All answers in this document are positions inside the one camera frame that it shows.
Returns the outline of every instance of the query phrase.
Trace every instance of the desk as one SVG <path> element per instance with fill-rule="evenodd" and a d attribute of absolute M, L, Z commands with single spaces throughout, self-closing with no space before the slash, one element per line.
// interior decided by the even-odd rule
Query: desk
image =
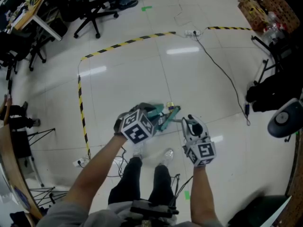
<path fill-rule="evenodd" d="M 38 0 L 35 4 L 34 8 L 27 11 L 23 17 L 16 23 L 12 23 L 12 26 L 16 30 L 22 30 L 25 28 L 26 25 L 30 23 L 30 21 L 35 21 L 37 24 L 39 24 L 43 29 L 45 29 L 52 37 L 54 37 L 57 40 L 62 40 L 62 37 L 58 35 L 49 25 L 44 22 L 38 15 L 37 12 L 39 11 L 41 5 L 43 4 L 44 0 Z"/>
<path fill-rule="evenodd" d="M 48 133 L 50 133 L 54 130 L 55 129 L 51 129 L 51 130 L 47 130 L 47 131 L 43 131 L 43 132 L 33 133 L 30 135 L 27 135 L 27 137 L 29 137 L 29 136 L 33 137 L 33 136 L 41 134 L 41 133 L 46 133 L 45 135 L 47 135 Z M 24 152 L 18 153 L 18 152 L 16 152 L 16 149 L 14 151 L 13 142 L 20 143 L 20 141 L 19 141 L 20 139 L 12 140 L 12 138 L 11 138 L 12 135 L 13 135 L 13 133 L 10 132 L 9 125 L 5 125 L 4 127 L 0 128 L 0 154 L 2 156 L 2 161 L 3 161 L 3 166 L 4 166 L 4 171 L 6 173 L 6 177 L 8 179 L 12 192 L 14 192 L 15 195 L 19 198 L 24 209 L 26 209 L 29 213 L 31 213 L 36 218 L 41 219 L 43 217 L 43 214 L 42 214 L 38 204 L 43 199 L 47 199 L 46 196 L 48 194 L 50 194 L 50 197 L 48 197 L 48 198 L 50 198 L 51 202 L 54 203 L 54 200 L 64 197 L 66 194 L 66 191 L 59 191 L 60 195 L 56 196 L 57 198 L 55 199 L 55 198 L 53 198 L 53 192 L 55 192 L 55 191 L 52 191 L 54 189 L 54 187 L 45 188 L 45 189 L 32 189 L 32 190 L 28 188 L 27 183 L 24 179 L 24 176 L 21 173 L 20 165 L 18 164 L 18 159 L 16 157 L 16 153 L 19 155 L 20 154 L 24 155 Z M 35 197 L 37 197 L 41 194 L 45 194 L 45 196 L 42 199 L 36 199 L 36 200 L 40 200 L 38 203 L 36 203 L 35 197 L 33 197 L 33 195 L 31 194 L 31 191 L 41 192 L 40 194 L 36 195 Z"/>

